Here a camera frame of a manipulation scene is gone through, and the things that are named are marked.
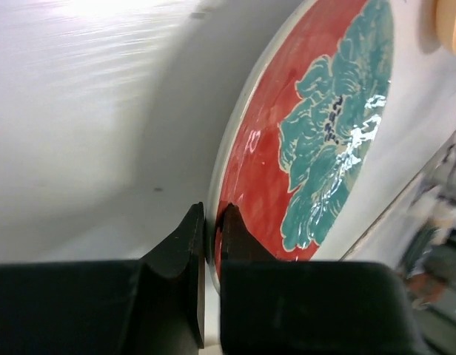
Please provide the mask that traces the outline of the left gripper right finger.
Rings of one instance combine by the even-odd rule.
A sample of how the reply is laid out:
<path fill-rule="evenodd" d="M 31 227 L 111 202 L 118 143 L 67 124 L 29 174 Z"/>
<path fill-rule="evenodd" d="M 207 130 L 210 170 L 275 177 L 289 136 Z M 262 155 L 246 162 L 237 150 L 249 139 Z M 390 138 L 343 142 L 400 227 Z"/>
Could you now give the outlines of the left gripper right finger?
<path fill-rule="evenodd" d="M 381 263 L 280 261 L 240 209 L 221 220 L 225 354 L 427 354 L 405 288 Z"/>

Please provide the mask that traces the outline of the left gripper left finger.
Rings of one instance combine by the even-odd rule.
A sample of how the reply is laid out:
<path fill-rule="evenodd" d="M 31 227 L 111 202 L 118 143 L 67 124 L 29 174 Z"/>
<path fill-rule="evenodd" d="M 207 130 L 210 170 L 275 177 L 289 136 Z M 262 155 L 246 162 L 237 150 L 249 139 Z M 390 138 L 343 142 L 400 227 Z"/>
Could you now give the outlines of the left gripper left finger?
<path fill-rule="evenodd" d="M 196 354 L 204 207 L 137 260 L 0 264 L 0 354 Z"/>

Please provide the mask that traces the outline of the red floral plate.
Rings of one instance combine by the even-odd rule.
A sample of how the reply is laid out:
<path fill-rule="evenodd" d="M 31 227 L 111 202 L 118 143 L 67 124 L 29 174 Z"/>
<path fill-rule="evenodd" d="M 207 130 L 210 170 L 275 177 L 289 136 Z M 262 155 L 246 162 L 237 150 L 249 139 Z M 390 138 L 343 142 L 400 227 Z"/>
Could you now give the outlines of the red floral plate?
<path fill-rule="evenodd" d="M 214 283 L 229 204 L 278 259 L 315 255 L 378 132 L 393 54 L 388 1 L 305 1 L 284 22 L 252 70 L 218 151 L 207 204 Z"/>

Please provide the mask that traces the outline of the yellow plate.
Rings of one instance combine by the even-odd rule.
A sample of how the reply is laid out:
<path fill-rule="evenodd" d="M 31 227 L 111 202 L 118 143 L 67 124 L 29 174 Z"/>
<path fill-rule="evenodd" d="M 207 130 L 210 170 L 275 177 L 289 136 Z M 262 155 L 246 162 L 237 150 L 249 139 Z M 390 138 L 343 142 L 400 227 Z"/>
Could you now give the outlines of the yellow plate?
<path fill-rule="evenodd" d="M 456 0 L 436 1 L 435 29 L 440 43 L 456 55 Z"/>

